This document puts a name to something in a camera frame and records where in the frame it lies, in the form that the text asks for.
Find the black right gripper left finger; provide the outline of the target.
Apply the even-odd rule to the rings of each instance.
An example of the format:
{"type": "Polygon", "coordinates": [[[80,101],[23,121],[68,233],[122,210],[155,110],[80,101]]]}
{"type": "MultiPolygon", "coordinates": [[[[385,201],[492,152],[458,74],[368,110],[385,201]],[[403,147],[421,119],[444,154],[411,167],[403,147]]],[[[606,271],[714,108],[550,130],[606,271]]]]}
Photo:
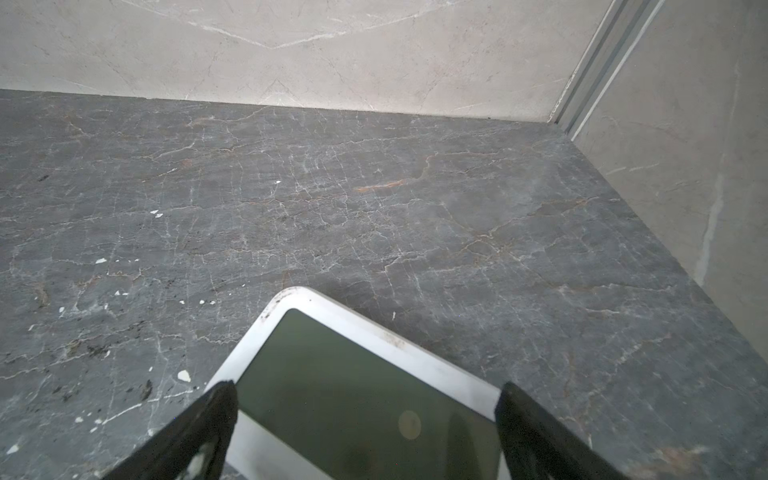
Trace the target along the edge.
{"type": "Polygon", "coordinates": [[[237,418],[235,383],[218,382],[105,477],[217,480],[237,418]]]}

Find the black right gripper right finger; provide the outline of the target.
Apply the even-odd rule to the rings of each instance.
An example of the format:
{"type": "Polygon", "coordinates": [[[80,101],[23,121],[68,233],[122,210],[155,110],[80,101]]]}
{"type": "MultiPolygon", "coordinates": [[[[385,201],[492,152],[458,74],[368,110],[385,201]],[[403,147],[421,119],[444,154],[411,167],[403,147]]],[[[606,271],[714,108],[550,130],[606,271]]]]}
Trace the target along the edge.
{"type": "Polygon", "coordinates": [[[522,388],[507,382],[494,418],[513,479],[624,479],[522,388]]]}

